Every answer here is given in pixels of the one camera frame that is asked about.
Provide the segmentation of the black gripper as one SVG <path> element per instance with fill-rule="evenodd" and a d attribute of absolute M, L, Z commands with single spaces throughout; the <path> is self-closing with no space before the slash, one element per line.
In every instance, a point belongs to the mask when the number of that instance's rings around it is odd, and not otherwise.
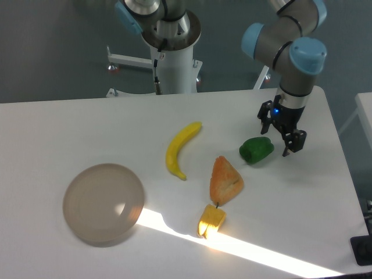
<path fill-rule="evenodd" d="M 282 156 L 286 157 L 303 149 L 307 133 L 297 128 L 305 107 L 290 108 L 284 104 L 284 97 L 284 94 L 276 95 L 274 101 L 262 103 L 257 118 L 261 121 L 261 134 L 267 133 L 271 125 L 281 133 L 285 143 Z"/>

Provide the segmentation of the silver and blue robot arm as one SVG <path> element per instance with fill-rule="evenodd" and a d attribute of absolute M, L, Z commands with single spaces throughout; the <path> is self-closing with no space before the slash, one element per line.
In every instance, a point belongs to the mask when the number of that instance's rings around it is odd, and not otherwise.
<path fill-rule="evenodd" d="M 258 118 L 262 133 L 274 127 L 285 143 L 284 156 L 300 151 L 306 133 L 297 128 L 327 56 L 325 45 L 310 34 L 324 22 L 323 1 L 271 1 L 277 20 L 266 26 L 251 24 L 241 40 L 243 52 L 281 76 L 275 98 L 263 103 Z M 158 74 L 161 53 L 192 47 L 200 37 L 198 18 L 184 1 L 118 1 L 115 12 L 128 30 L 153 48 L 153 74 Z"/>

